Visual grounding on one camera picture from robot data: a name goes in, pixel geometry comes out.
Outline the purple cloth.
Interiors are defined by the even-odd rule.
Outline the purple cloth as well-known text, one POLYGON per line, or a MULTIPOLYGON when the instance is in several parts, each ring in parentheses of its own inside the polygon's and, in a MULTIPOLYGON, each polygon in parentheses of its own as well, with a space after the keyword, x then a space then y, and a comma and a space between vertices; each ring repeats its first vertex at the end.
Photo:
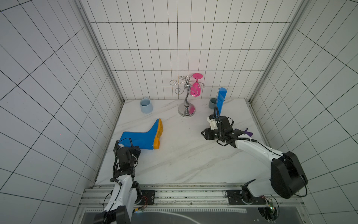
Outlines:
POLYGON ((249 137, 252 137, 253 136, 253 133, 252 132, 249 132, 248 129, 246 128, 244 131, 242 130, 238 130, 240 132, 241 135, 247 135, 249 137))

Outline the blue rubber boot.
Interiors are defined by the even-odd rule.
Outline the blue rubber boot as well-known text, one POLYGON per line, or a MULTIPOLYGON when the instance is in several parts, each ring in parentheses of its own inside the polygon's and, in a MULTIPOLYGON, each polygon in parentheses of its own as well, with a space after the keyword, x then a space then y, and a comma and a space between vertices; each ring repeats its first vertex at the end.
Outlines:
POLYGON ((226 94, 227 94, 227 89, 224 87, 220 87, 218 90, 217 101, 216 101, 216 106, 218 108, 219 115, 221 114, 223 103, 226 98, 226 94))
POLYGON ((118 143, 125 147, 138 146, 140 149, 159 149, 162 133, 162 120, 157 119, 147 132, 123 132, 118 143))

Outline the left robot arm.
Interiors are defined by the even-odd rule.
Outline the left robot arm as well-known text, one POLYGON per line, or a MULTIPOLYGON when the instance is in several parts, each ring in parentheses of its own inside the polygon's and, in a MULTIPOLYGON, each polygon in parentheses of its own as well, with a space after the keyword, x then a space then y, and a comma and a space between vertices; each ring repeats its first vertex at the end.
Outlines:
POLYGON ((115 143, 115 161, 110 179, 115 184, 114 189, 108 204, 94 217, 94 224, 130 224, 134 205, 141 201, 139 183, 134 181, 141 149, 134 146, 130 138, 124 140, 129 140, 130 146, 124 146, 119 140, 115 143))

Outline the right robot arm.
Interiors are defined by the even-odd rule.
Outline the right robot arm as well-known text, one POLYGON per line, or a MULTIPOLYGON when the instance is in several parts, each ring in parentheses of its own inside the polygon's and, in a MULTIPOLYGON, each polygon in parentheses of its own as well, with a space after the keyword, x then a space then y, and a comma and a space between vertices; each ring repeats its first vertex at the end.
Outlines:
POLYGON ((253 179, 242 186, 240 195, 245 204, 252 204, 256 197, 274 193, 289 199, 301 189, 307 188, 308 179, 296 154, 270 148, 254 140, 248 130, 233 129, 234 121, 229 117, 212 114, 207 121, 210 127, 201 133, 206 140, 215 140, 223 147, 232 146, 243 150, 270 170, 266 177, 253 179))

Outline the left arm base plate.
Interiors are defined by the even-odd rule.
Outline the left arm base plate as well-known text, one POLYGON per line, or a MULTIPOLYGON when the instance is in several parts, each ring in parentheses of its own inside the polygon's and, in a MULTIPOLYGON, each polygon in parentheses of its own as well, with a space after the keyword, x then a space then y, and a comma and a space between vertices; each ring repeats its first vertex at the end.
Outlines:
POLYGON ((138 197, 135 206, 154 205, 155 190, 141 190, 142 195, 138 197))

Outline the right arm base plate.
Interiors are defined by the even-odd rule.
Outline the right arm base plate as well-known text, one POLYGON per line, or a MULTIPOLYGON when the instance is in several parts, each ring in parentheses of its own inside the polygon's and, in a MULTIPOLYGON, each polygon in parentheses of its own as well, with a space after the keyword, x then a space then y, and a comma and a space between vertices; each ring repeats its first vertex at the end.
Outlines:
POLYGON ((227 190, 225 196, 230 205, 266 205, 262 197, 253 197, 249 192, 242 190, 227 190))

